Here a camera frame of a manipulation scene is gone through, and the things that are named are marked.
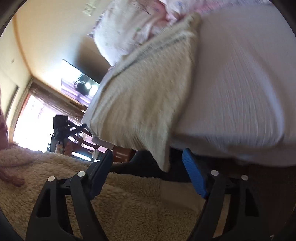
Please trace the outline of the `person's left hand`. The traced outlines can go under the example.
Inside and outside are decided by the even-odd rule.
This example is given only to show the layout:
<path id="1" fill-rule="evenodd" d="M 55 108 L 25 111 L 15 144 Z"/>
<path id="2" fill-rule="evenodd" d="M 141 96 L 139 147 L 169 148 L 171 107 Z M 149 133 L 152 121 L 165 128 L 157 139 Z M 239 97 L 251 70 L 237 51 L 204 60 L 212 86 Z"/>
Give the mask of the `person's left hand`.
<path id="1" fill-rule="evenodd" d="M 71 156 L 73 151 L 72 142 L 68 141 L 67 144 L 56 144 L 56 150 L 55 153 Z"/>

